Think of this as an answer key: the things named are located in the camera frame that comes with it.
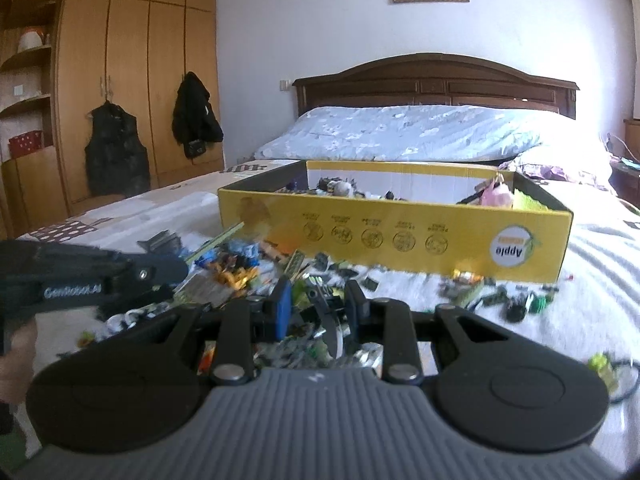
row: circular icon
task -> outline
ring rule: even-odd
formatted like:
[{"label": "circular icon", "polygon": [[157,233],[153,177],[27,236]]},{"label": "circular icon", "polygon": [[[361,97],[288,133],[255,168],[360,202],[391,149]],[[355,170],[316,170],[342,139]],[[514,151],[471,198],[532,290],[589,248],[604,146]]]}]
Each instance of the circular icon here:
[{"label": "circular icon", "polygon": [[401,253],[408,253],[415,247],[415,236],[409,231],[400,231],[394,236],[394,247]]},{"label": "circular icon", "polygon": [[316,224],[315,222],[308,222],[303,231],[305,233],[305,238],[312,242],[317,242],[324,236],[324,229],[322,229],[320,224]]},{"label": "circular icon", "polygon": [[346,245],[353,240],[353,233],[351,232],[351,229],[344,225],[337,225],[334,227],[331,234],[339,244]]},{"label": "circular icon", "polygon": [[444,254],[448,247],[449,242],[447,242],[447,239],[442,235],[430,236],[424,243],[424,248],[427,249],[427,252],[435,254],[436,256]]},{"label": "circular icon", "polygon": [[502,267],[517,267],[533,254],[534,238],[519,225],[509,226],[500,231],[489,250],[495,263]]},{"label": "circular icon", "polygon": [[365,229],[361,240],[367,249],[377,249],[385,239],[377,229]]}]

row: black jacket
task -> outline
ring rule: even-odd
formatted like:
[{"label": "black jacket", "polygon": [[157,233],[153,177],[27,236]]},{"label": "black jacket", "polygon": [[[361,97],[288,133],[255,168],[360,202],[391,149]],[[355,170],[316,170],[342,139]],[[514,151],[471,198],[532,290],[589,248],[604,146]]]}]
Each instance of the black jacket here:
[{"label": "black jacket", "polygon": [[222,129],[209,103],[209,92],[193,72],[184,76],[178,88],[173,130],[187,158],[206,152],[205,142],[222,142]]},{"label": "black jacket", "polygon": [[149,191],[149,160],[138,138],[136,118],[110,102],[92,115],[94,134],[84,149],[91,194],[128,197]]}]

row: black ring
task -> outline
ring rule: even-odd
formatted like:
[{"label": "black ring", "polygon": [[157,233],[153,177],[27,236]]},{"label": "black ring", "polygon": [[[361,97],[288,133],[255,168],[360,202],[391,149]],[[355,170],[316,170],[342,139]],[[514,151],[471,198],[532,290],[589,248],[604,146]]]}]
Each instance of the black ring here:
[{"label": "black ring", "polygon": [[631,360],[620,360],[620,361],[613,361],[610,364],[611,364],[611,368],[613,368],[613,371],[616,373],[618,371],[618,368],[627,367],[627,366],[630,368],[635,368],[636,371],[638,372],[638,376],[636,377],[636,383],[628,391],[626,391],[621,396],[614,397],[613,399],[609,400],[610,404],[620,404],[620,402],[624,402],[629,397],[631,397],[634,393],[636,393],[636,391],[640,387],[640,363],[638,363],[637,361],[631,361]]}]

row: wooden headboard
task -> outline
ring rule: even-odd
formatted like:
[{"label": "wooden headboard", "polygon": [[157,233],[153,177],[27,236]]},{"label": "wooden headboard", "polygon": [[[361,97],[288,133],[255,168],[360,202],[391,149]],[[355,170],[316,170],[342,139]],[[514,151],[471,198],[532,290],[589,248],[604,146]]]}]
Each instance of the wooden headboard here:
[{"label": "wooden headboard", "polygon": [[575,119],[570,81],[525,74],[475,57],[409,54],[339,74],[297,79],[298,114],[321,106],[480,105],[551,110]]}]

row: screw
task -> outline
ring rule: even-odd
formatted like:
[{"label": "screw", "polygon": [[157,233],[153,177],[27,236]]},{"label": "screw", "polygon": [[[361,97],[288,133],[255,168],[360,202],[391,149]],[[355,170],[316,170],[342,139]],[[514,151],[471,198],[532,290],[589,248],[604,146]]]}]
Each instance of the screw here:
[{"label": "screw", "polygon": [[418,368],[409,364],[391,365],[389,375],[396,381],[413,381],[418,376]]},{"label": "screw", "polygon": [[244,368],[239,365],[218,365],[213,374],[223,381],[239,381],[244,377]]}]

